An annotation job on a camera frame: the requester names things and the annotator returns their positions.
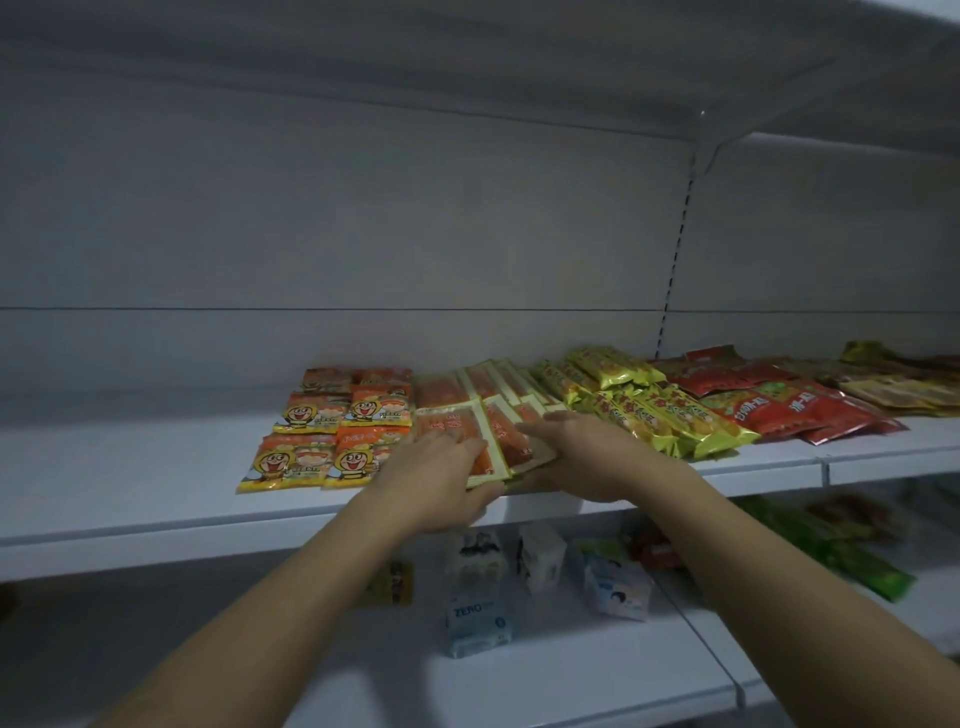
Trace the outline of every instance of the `snack package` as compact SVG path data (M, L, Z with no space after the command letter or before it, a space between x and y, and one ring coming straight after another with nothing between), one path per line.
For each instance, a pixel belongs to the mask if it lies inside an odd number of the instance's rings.
M341 428L324 487L358 488L367 485L409 431L409 427Z
M409 384L413 370L402 367L361 369L357 372L357 384Z
M687 408L668 398L659 387L650 387L637 394L636 401L665 419L683 438L680 442L681 451L692 455L695 460L739 446L737 439L725 428L694 416Z
M303 373L300 389L311 395L349 395L353 372L339 367L308 369Z
M415 418L417 437L439 429L453 435L457 442L470 437L479 437L487 442L487 448L473 461L473 469L467 478L467 487L474 488L490 480L506 480L510 477L500 448L496 445L487 414L480 400L449 407L418 410Z
M459 372L414 377L414 402L418 409L447 407L470 401L471 392Z
M409 427L409 384L358 384L341 427Z
M711 431L725 431L733 437L738 446L750 445L760 439L758 432L753 432L743 425L738 425L736 422L711 412L680 387L673 385L661 387L660 394L680 407L690 417L706 423Z
M578 347L567 352L566 358L596 379L601 389L634 380L629 367L611 359L600 347Z
M237 493L309 488L324 484L333 459L332 435L267 435Z
M377 570L354 606L408 607L413 600L414 565L409 561L391 561Z
M759 384L756 390L771 400L786 404L794 412L813 418L820 426L800 435L811 445L846 437L876 423L876 418L867 412L824 397L812 387L799 386L799 381L768 381Z
M342 395L308 395L295 392L287 400L274 432L288 435L336 434L350 402Z
M523 418L501 395L484 400L484 409L496 443L512 474L526 473L557 456L542 440L527 437L516 429L516 424L523 422Z
M820 427L809 415L794 412L786 404L770 400L753 389L718 392L703 397L700 404L771 440Z
M560 367L547 359L543 359L530 371L567 409L576 404L584 395L589 394L588 390L565 375Z
M666 381L666 375L648 361L622 352L620 349L615 349L614 347L605 346L599 349L602 354L617 364L621 364L629 369L634 384L646 386L648 384L656 384L659 381Z

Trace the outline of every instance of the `red snack bag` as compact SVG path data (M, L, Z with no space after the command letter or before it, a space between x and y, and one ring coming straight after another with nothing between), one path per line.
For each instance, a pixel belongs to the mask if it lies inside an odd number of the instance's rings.
M792 437L820 426L816 420L803 412L795 412L783 402L764 397L753 389L718 392L700 400L714 412L734 420L764 439L773 440Z

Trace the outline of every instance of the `plastic wrapper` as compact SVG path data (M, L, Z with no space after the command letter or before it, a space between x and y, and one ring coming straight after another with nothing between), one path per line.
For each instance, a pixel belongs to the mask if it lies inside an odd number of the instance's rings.
M267 435L237 493L308 488L324 484L333 459L333 435Z
M567 408L572 407L589 391L564 374L563 370L547 359L543 359L531 370L534 377L542 382Z
M484 409L491 432L512 474L526 473L557 456L543 441L516 429L516 424L523 422L523 418L501 395L484 400Z
M634 380L629 367L611 359L600 347L578 347L570 350L566 358L596 379L601 389L610 389Z
M409 431L409 427L341 429L337 433L337 450L324 486L358 488L367 485Z
M340 395L294 393L283 415L274 423L274 432L288 435L336 434L347 414L350 400Z
M319 367L303 373L300 389L312 395L349 395L352 383L352 370Z
M794 412L753 389L718 392L702 398L700 404L768 440L792 437L820 426L809 415Z
M353 398L341 427L409 427L409 384L363 385L353 388Z
M679 446L683 455L700 460L739 445L724 427L694 416L686 407L667 397L659 387L637 394L636 401L662 417L680 435Z
M403 367L361 369L356 374L357 384L409 384L413 370Z
M631 372L634 384L646 386L666 381L666 375L648 361L609 346L600 347L600 352L617 364L627 367Z
M458 372L414 377L414 402L419 409L447 407L470 400L470 392Z
M480 400L471 400L450 407L418 410L415 430L417 437L423 437L434 430L441 430L455 437L457 442L471 437L486 441L487 448L473 461L473 468L467 478L468 488L474 488L490 480L506 480L510 477L510 468L507 467L500 448L496 445L496 437L491 431L487 413Z

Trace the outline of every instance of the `store shelf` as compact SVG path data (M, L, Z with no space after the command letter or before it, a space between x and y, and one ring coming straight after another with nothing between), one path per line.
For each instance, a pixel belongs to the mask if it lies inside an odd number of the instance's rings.
M21 612L0 630L0 727L84 725L249 583L195 577ZM544 598L511 577L507 590L514 643L453 660L439 570L419 566L412 607L345 618L287 725L642 728L734 707L730 678L660 592L636 622L589 613L569 580Z

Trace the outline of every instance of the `spicy strip package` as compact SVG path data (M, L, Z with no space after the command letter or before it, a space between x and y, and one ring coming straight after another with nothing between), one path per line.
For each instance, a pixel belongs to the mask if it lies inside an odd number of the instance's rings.
M237 493L324 485L334 442L332 435L267 435Z
M390 457L408 427L357 427L337 433L337 450L324 480L325 488L367 485Z
M473 461L473 469L467 478L468 488L474 488L489 480L506 480L510 477L510 469L503 459L500 448L496 446L496 437L491 431L487 414L480 400L471 400L450 407L418 410L414 427L418 438L439 430L452 435L457 442L471 437L486 441L487 447Z
M400 383L357 384L341 427L411 426L410 389Z
M347 414L349 399L338 395L308 395L295 392L287 400L274 432L297 435L325 433L334 435Z

